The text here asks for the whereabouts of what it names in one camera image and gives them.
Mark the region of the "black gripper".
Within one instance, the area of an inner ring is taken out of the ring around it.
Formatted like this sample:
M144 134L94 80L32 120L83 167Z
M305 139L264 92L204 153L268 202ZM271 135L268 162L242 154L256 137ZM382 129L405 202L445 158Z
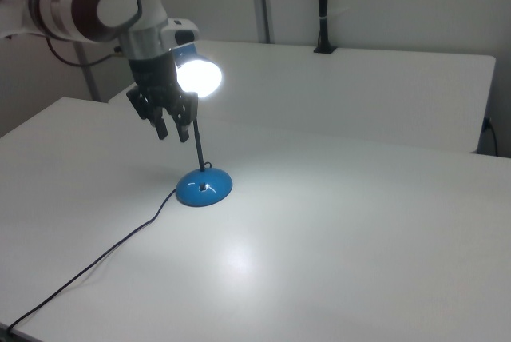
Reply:
M196 92L180 92L176 64L171 51L158 57L129 59L129 67L137 86L126 96L141 120L149 121L160 140L168 136L162 108L151 99L171 99L169 114L176 124L181 143L189 139L188 127L196 120L199 96Z

